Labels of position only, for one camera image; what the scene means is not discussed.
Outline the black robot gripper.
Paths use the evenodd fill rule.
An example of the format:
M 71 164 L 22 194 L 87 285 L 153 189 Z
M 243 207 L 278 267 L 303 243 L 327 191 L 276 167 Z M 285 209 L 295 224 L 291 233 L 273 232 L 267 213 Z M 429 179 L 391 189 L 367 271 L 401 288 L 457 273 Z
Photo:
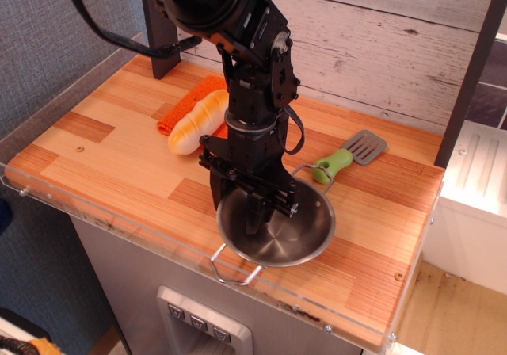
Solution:
M 255 235 L 271 221 L 274 210 L 296 214 L 298 186 L 284 168 L 282 157 L 299 152 L 286 148 L 288 121 L 299 124 L 296 113 L 278 113 L 265 125 L 248 125 L 226 114 L 227 138 L 201 136 L 200 164 L 210 171 L 215 210 L 235 189 L 246 191 L 246 233 Z

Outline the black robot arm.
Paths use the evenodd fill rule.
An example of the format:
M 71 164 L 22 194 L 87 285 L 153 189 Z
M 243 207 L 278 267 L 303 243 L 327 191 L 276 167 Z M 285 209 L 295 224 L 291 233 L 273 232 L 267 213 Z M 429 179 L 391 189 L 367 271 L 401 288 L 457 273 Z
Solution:
M 249 235 L 274 212 L 294 214 L 298 187 L 282 163 L 299 85 L 287 19 L 271 0 L 156 2 L 177 27 L 213 43 L 222 57 L 227 137 L 200 139 L 200 164 L 210 172 L 215 204 L 242 189 L 241 227 Z

